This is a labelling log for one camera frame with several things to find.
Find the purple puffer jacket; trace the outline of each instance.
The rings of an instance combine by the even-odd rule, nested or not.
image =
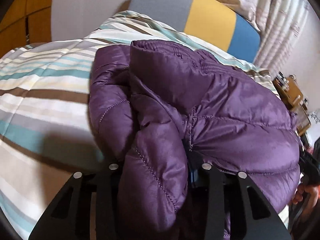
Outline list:
[[[197,239],[179,212],[185,147],[222,171],[247,172],[277,212],[297,187],[299,146],[284,104],[205,50],[160,40],[104,47],[90,89],[92,125],[124,160],[117,215],[126,239]]]

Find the wooden furniture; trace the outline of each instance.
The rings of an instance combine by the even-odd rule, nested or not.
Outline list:
[[[306,114],[306,109],[304,109],[301,105],[303,94],[300,91],[297,83],[292,79],[292,77],[287,77],[286,79],[288,80],[287,89],[284,89],[281,86],[282,84],[278,81],[278,79],[275,79],[273,84],[287,109],[290,112],[297,114],[297,133],[299,136],[301,136],[311,126],[311,123]]]
[[[293,112],[297,114],[297,133],[302,136],[311,126],[311,122],[300,104],[294,108]]]
[[[51,41],[52,0],[14,0],[0,22],[0,57],[9,50]]]
[[[273,81],[276,90],[282,102],[287,106],[288,110],[294,111],[294,109],[300,106],[300,102],[303,100],[303,94],[300,91],[297,83],[291,78],[287,77],[288,89],[284,90],[277,79]]]

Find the jacket sleeve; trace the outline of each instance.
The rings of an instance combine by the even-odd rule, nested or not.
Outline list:
[[[131,147],[136,124],[128,98],[130,46],[97,51],[92,67],[89,112],[94,130],[119,161]]]
[[[176,124],[159,102],[131,98],[140,130],[125,156],[118,192],[124,239],[170,239],[187,195],[187,157]]]

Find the metal screw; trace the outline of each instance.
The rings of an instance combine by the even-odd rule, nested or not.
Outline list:
[[[202,167],[202,169],[204,169],[204,170],[210,170],[212,166],[211,166],[210,163],[203,163],[203,164],[201,165],[201,167]]]
[[[247,177],[247,174],[244,172],[244,171],[240,171],[238,173],[238,176],[241,178],[241,179],[245,179]]]
[[[79,178],[81,178],[82,177],[82,172],[76,172],[76,173],[74,173],[73,174],[73,177],[75,178],[75,179],[79,179]]]
[[[119,165],[116,164],[116,163],[112,163],[112,164],[109,165],[109,169],[112,170],[112,171],[114,171],[114,170],[116,170],[118,168],[119,168]]]

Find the white wall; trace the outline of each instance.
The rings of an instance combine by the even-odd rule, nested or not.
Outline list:
[[[130,0],[52,0],[53,41],[81,39],[115,13],[127,10]]]
[[[297,76],[303,95],[309,99],[308,111],[320,108],[320,20],[313,9],[281,72]]]

